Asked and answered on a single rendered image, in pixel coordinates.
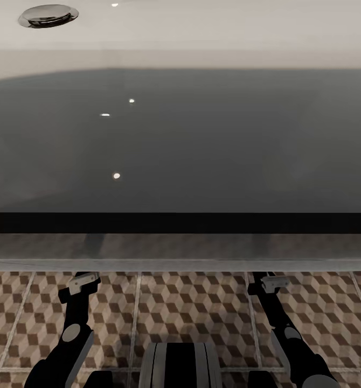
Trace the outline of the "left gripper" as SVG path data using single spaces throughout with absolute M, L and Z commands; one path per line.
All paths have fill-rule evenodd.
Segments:
M 80 276 L 79 272 L 77 272 L 75 276 Z M 58 291 L 58 297 L 60 299 L 60 302 L 62 304 L 67 304 L 66 311 L 68 311 L 71 306 L 78 303 L 84 303 L 89 307 L 89 295 L 94 294 L 98 291 L 97 285 L 100 283 L 101 279 L 98 278 L 92 283 L 82 285 L 81 292 L 75 295 L 70 295 L 69 287 L 61 289 L 60 291 Z

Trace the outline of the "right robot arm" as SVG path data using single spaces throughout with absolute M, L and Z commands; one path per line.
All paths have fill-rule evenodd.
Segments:
M 248 285 L 249 295 L 257 295 L 272 329 L 272 345 L 292 383 L 297 388 L 342 388 L 330 373 L 321 355 L 314 354 L 302 340 L 276 293 L 290 284 L 286 275 L 268 272 L 262 279 L 253 272 L 255 283 Z

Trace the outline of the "robot trunk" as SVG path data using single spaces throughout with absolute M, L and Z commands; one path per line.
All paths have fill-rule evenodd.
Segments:
M 138 388 L 223 388 L 212 343 L 149 343 Z

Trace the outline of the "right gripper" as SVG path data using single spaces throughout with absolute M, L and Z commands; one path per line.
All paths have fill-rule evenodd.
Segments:
M 256 272 L 253 272 L 254 276 L 254 281 L 255 283 L 250 283 L 248 285 L 247 292 L 249 295 L 257 295 L 261 304 L 262 308 L 265 311 L 266 308 L 273 306 L 274 304 L 279 304 L 280 303 L 279 298 L 277 297 L 276 293 L 279 293 L 280 288 L 276 287 L 275 292 L 271 294 L 266 294 L 265 290 L 263 289 L 262 284 L 264 282 L 260 279 L 258 274 Z M 268 272 L 268 276 L 276 276 L 273 272 Z

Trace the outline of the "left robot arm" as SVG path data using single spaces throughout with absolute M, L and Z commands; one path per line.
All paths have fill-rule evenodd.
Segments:
M 89 295 L 98 291 L 100 272 L 76 273 L 69 287 L 58 291 L 66 306 L 63 334 L 46 359 L 31 370 L 24 388 L 70 388 L 92 347 L 94 330 L 88 322 Z

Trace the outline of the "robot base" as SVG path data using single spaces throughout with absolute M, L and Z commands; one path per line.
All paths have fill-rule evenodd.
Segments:
M 84 388 L 113 388 L 112 371 L 93 371 Z M 278 388 L 272 375 L 267 371 L 250 371 L 248 388 Z

